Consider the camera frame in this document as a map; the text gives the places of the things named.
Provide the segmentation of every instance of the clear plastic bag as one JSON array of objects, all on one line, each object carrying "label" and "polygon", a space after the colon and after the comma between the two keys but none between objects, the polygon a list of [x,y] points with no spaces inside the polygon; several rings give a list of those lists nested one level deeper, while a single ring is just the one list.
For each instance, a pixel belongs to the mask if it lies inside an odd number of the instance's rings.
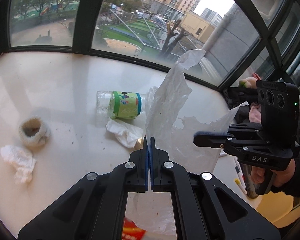
[{"label": "clear plastic bag", "polygon": [[[180,109],[192,90],[188,87],[183,71],[198,64],[204,50],[190,50],[183,54],[166,75],[157,89],[146,120],[146,137],[155,137],[156,147],[169,153],[172,161],[183,165],[187,171],[212,172],[218,160],[220,149],[197,147],[193,136],[198,131],[226,134],[237,108],[209,124],[202,124],[195,117],[182,118],[183,128],[176,129]],[[126,216],[136,225],[151,233],[175,235],[174,215],[170,193],[131,193],[130,207]]]}]

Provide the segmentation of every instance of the yellow building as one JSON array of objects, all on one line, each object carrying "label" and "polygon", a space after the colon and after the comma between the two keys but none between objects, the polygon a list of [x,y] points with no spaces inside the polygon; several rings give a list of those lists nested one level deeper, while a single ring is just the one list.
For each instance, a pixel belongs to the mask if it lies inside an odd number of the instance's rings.
[{"label": "yellow building", "polygon": [[215,29],[213,25],[200,18],[199,15],[190,12],[183,18],[181,27],[203,43],[207,41]]}]

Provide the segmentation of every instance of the red packaging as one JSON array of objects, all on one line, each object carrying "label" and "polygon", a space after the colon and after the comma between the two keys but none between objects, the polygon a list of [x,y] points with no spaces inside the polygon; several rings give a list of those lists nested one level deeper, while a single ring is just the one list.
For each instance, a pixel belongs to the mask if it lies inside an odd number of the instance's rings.
[{"label": "red packaging", "polygon": [[138,228],[132,220],[124,218],[122,240],[141,240],[145,233],[146,231]]}]

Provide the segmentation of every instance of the human hand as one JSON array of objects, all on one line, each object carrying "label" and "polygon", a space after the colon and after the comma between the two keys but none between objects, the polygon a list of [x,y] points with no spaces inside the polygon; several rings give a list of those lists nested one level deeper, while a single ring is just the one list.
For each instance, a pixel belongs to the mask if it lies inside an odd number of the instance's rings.
[{"label": "human hand", "polygon": [[[285,171],[273,171],[273,172],[277,174],[276,178],[273,181],[273,186],[281,187],[283,184],[287,183],[294,175],[295,172],[294,159],[290,161]],[[264,182],[264,173],[265,173],[264,168],[253,166],[251,171],[251,180],[256,184],[260,184]]]}]

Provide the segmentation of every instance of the stuffed toy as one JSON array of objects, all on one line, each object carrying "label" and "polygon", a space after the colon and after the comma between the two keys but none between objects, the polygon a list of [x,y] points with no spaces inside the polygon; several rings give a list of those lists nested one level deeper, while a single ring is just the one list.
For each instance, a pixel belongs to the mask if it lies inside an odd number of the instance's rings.
[{"label": "stuffed toy", "polygon": [[239,87],[256,88],[257,80],[261,80],[260,76],[257,73],[253,73],[251,77],[247,77],[246,79],[241,79],[239,81]]}]

